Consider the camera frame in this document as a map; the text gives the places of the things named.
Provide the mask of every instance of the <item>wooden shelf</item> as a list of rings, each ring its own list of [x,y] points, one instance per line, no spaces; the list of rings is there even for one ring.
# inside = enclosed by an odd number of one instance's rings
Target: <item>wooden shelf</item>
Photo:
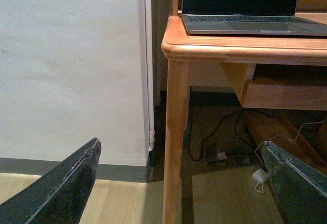
[[[222,63],[243,107],[325,110],[327,67]]]

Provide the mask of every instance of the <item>power adapter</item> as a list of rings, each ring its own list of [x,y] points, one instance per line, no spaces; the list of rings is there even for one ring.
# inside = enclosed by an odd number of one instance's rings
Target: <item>power adapter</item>
[[[264,184],[264,182],[269,179],[269,174],[260,168],[252,174],[252,178],[260,184]]]

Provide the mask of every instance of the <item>gray baseboard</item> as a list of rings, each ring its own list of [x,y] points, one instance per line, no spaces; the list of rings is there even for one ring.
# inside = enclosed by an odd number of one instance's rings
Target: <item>gray baseboard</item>
[[[59,163],[60,162],[57,161],[46,160],[0,158],[0,173],[42,176]],[[99,164],[97,179],[124,182],[148,182],[149,172],[150,160],[148,160],[147,166]]]

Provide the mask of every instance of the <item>black cable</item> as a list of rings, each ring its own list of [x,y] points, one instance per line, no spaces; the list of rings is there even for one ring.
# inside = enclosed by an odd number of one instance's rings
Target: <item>black cable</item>
[[[202,141],[202,144],[201,144],[201,150],[200,150],[200,157],[198,158],[198,159],[194,159],[193,157],[192,157],[192,154],[191,154],[191,150],[190,150],[190,144],[189,144],[189,153],[190,153],[190,156],[191,156],[191,159],[193,160],[193,161],[195,161],[195,162],[198,162],[198,161],[200,161],[201,159],[202,159],[202,157],[203,157],[203,148],[204,148],[204,144],[206,143],[206,141],[218,130],[218,128],[219,128],[219,126],[220,126],[220,124],[221,124],[221,122],[223,121],[223,120],[225,120],[225,119],[227,119],[228,117],[231,117],[232,115],[234,115],[234,114],[238,114],[238,113],[240,113],[240,112],[242,112],[244,109],[242,109],[241,111],[238,111],[238,112],[235,112],[235,113],[231,113],[231,114],[228,114],[228,115],[226,115],[226,116],[224,116],[223,118],[221,118],[220,119],[220,121],[218,122],[218,125],[217,125],[217,127],[215,128],[215,130],[210,134],[210,135],[208,135],[203,141]]]
[[[253,145],[251,145],[249,142],[247,142],[246,140],[244,140],[242,137],[239,136],[239,134],[238,134],[237,131],[236,131],[236,126],[237,126],[237,124],[239,123],[239,120],[240,120],[241,114],[242,114],[242,112],[244,112],[245,110],[247,110],[247,109],[242,110],[242,111],[240,112],[239,116],[237,117],[237,120],[236,120],[235,125],[234,125],[234,133],[235,133],[236,136],[239,137],[239,139],[240,139],[241,141],[243,141],[245,144],[247,144],[250,148],[252,148],[253,150],[256,150],[256,146],[253,146]]]
[[[270,116],[269,114],[264,113],[264,112],[262,112],[262,111],[260,111],[260,110],[257,110],[257,109],[254,109],[254,108],[248,108],[248,109],[250,109],[250,110],[252,110],[252,111],[255,111],[255,112],[257,112],[257,113],[264,114],[264,115],[266,115],[266,116],[269,117],[269,118],[274,118],[274,117]]]
[[[309,117],[312,117],[316,122],[319,122],[319,119],[317,119],[315,116],[313,116],[312,114],[308,113],[307,111],[305,110],[300,110],[300,112],[308,115]]]
[[[189,131],[189,154],[190,154],[190,158],[194,161],[194,162],[198,162],[201,160],[202,158],[202,153],[200,155],[200,159],[194,159],[191,153],[191,132],[192,132],[192,124],[193,124],[193,103],[192,103],[192,98],[191,98],[191,92],[192,92],[192,86],[190,86],[190,109],[189,109],[189,115],[190,115],[190,131]]]

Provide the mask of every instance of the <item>white plug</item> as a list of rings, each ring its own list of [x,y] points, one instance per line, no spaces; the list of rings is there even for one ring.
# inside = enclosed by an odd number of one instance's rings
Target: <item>white plug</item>
[[[268,173],[266,173],[263,169],[258,169],[255,173],[252,174],[252,178],[257,181],[257,184],[254,187],[254,189],[259,193],[265,193],[265,190],[264,190],[265,185],[264,184],[265,184],[265,181],[269,179]],[[259,191],[257,189],[259,184],[261,184],[262,191]]]
[[[255,173],[252,174],[252,178],[255,179],[257,182],[259,182],[260,184],[263,184],[266,180],[269,179],[269,174],[260,168]]]

